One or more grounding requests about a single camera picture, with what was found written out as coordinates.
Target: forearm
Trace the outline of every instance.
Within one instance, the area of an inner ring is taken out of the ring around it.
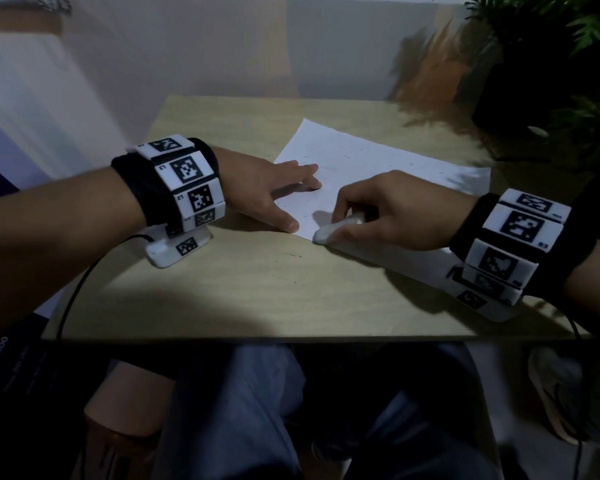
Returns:
[[[600,331],[600,241],[592,254],[573,270],[557,305],[592,332]]]
[[[0,198],[0,334],[145,225],[111,168]]]

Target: black wrist strap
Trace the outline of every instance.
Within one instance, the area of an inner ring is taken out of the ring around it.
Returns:
[[[451,240],[449,248],[465,261],[474,241],[479,239],[516,257],[537,263],[536,271],[523,292],[544,299],[554,298],[569,275],[583,263],[596,245],[596,237],[590,231],[591,227],[586,225],[586,209],[571,209],[560,236],[551,250],[544,252],[482,227],[499,199],[499,195],[492,193],[480,197]]]
[[[196,150],[202,153],[211,169],[218,175],[218,161],[209,145],[198,138],[188,138],[188,140],[196,145]],[[182,227],[182,217],[173,193],[158,176],[151,161],[136,152],[130,152],[114,158],[111,166],[136,197],[147,226],[167,224],[174,229]]]

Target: jeans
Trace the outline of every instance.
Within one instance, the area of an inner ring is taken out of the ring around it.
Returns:
[[[346,480],[499,479],[476,380],[461,344],[389,345],[314,385],[285,346],[205,346],[176,382],[153,477],[302,478],[285,418],[308,408],[320,457],[352,458]]]

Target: wrist-worn device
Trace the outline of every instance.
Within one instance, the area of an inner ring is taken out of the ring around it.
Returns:
[[[111,166],[129,186],[154,242],[146,254],[167,267],[209,241],[206,225],[224,217],[219,165],[197,138],[171,135],[127,149]]]
[[[494,321],[511,318],[523,295],[554,298],[595,247],[585,216],[514,189],[484,195],[449,246],[464,265],[441,288]]]

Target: hand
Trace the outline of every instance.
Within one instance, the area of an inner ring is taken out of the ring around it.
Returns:
[[[262,158],[214,147],[220,166],[220,180],[225,201],[241,214],[286,232],[296,232],[300,225],[271,197],[274,190],[304,183],[310,189],[322,184],[313,176],[318,165],[298,165],[297,161],[273,164]]]
[[[379,218],[344,226],[330,241],[383,241],[416,251],[445,248],[471,212],[477,197],[398,170],[381,173],[340,189],[333,222],[350,208],[375,206]]]

